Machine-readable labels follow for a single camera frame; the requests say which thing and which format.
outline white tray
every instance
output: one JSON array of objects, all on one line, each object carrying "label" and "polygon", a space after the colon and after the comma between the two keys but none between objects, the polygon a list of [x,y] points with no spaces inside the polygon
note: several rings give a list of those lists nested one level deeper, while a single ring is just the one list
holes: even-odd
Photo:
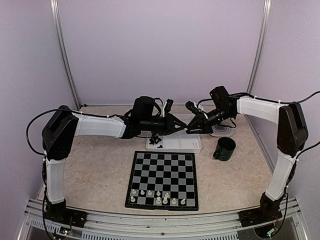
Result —
[{"label": "white tray", "polygon": [[[193,114],[173,114],[178,119],[188,124]],[[186,134],[185,130],[176,132],[168,136],[159,136],[161,141],[158,144],[150,144],[149,139],[146,140],[146,149],[152,152],[169,152],[169,153],[195,153],[198,154],[201,151],[202,145],[199,134]]]}]

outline lavender wall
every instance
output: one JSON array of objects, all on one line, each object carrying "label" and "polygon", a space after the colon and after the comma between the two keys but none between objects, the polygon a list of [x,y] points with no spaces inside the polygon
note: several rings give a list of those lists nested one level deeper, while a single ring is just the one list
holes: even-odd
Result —
[{"label": "lavender wall", "polygon": [[[273,0],[265,46],[253,93],[259,97],[297,101],[320,90],[320,3]],[[320,140],[320,96],[302,108],[309,129],[306,146]],[[253,119],[267,150],[277,157],[275,125]],[[301,155],[289,186],[296,196],[312,240],[320,236],[320,147]]]},{"label": "lavender wall", "polygon": [[[26,126],[45,110],[73,107],[48,0],[0,2],[0,102],[0,238],[10,240],[42,182],[42,158],[27,146]],[[46,120],[30,131],[37,150]]]},{"label": "lavender wall", "polygon": [[264,0],[68,0],[60,16],[83,104],[245,91]]}]

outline beige table surface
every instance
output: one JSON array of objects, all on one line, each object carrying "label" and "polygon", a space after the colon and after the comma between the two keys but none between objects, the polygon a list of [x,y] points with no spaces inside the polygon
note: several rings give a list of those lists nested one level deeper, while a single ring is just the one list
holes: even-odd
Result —
[{"label": "beige table surface", "polygon": [[[92,114],[123,115],[131,106],[83,107]],[[189,114],[184,106],[171,113]],[[199,211],[215,213],[259,205],[271,172],[246,118],[238,115],[232,137],[236,149],[229,161],[213,159],[218,138],[201,135],[202,150],[195,154]],[[68,206],[88,210],[144,215],[180,215],[185,211],[125,208],[135,151],[146,150],[146,139],[119,139],[106,136],[78,136],[65,162],[64,194]],[[43,191],[38,197],[43,199]]]}]

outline white pawn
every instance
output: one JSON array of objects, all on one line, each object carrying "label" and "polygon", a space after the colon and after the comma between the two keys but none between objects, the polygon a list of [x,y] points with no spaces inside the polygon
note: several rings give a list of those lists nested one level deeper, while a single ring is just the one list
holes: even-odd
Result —
[{"label": "white pawn", "polygon": [[164,198],[163,198],[163,204],[167,204],[168,203],[168,198],[165,196]]},{"label": "white pawn", "polygon": [[156,202],[157,204],[160,204],[160,203],[161,203],[161,197],[158,196],[158,197],[156,198],[156,201],[155,201],[155,202]]}]

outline wire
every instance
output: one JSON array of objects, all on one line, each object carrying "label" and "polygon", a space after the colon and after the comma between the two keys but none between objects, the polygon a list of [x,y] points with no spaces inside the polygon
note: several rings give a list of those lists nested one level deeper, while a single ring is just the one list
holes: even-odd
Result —
[{"label": "wire", "polygon": [[96,114],[91,114],[91,113],[83,113],[83,112],[79,112],[79,111],[74,111],[74,110],[71,110],[71,109],[51,109],[51,110],[48,110],[48,111],[44,111],[42,113],[40,113],[39,115],[35,116],[27,125],[26,127],[26,130],[25,130],[25,137],[26,137],[26,141],[30,147],[30,149],[35,153],[35,154],[38,154],[38,155],[41,155],[41,156],[46,156],[43,152],[39,152],[37,150],[35,150],[31,143],[30,143],[30,139],[29,139],[29,128],[31,126],[31,124],[37,120],[38,118],[42,117],[43,115],[46,115],[46,114],[49,114],[49,113],[53,113],[53,112],[69,112],[69,113],[74,113],[74,114],[79,114],[79,115],[84,115],[84,116],[90,116],[90,117],[99,117],[99,118],[113,118],[115,116],[117,117],[123,117],[121,115],[117,115],[117,114],[113,114],[113,115],[110,115],[110,116],[103,116],[103,115],[96,115]]},{"label": "wire", "polygon": [[47,236],[49,237],[49,239],[54,240],[54,238],[52,238],[47,230],[47,226],[46,226],[46,221],[45,221],[45,201],[46,201],[46,196],[47,196],[47,186],[45,186],[44,189],[44,197],[43,197],[43,202],[42,202],[42,221],[43,221],[43,227],[45,230],[45,233],[47,234]]},{"label": "wire", "polygon": [[310,149],[315,148],[315,147],[318,146],[319,144],[320,144],[320,141],[318,141],[315,145],[312,145],[312,146],[310,146],[310,147],[307,147],[306,149],[303,149],[303,150],[296,156],[296,158],[298,159],[301,154],[303,154],[304,152],[306,152],[306,151],[308,151],[308,150],[310,150]]},{"label": "wire", "polygon": [[211,100],[212,100],[212,98],[202,99],[202,100],[200,100],[200,101],[197,103],[196,107],[198,108],[198,107],[199,107],[199,105],[200,105],[200,103],[208,102],[208,101],[211,101]]}]

